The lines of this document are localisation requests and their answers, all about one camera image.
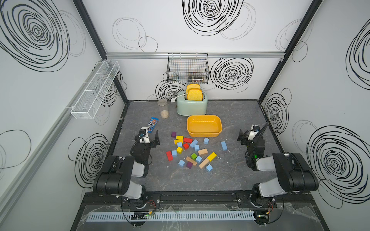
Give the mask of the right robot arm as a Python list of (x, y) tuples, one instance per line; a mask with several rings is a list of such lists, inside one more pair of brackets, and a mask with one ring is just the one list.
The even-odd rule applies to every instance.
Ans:
[(252, 125), (250, 130), (239, 131), (237, 141), (247, 147), (245, 160), (253, 171), (274, 171), (277, 176), (267, 182), (257, 183), (251, 190), (251, 199), (272, 198), (290, 192), (312, 192), (319, 188), (319, 180), (300, 153), (273, 153), (265, 155), (267, 129)]

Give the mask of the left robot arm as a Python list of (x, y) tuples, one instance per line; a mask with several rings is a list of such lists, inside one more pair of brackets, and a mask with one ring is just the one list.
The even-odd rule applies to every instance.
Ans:
[(135, 136), (135, 143), (126, 157), (108, 156), (93, 182), (93, 192), (104, 195), (115, 195), (130, 200), (145, 202), (145, 186), (132, 182), (131, 178), (147, 176), (153, 161), (152, 148), (160, 145), (159, 133), (150, 140), (148, 131), (141, 128)]

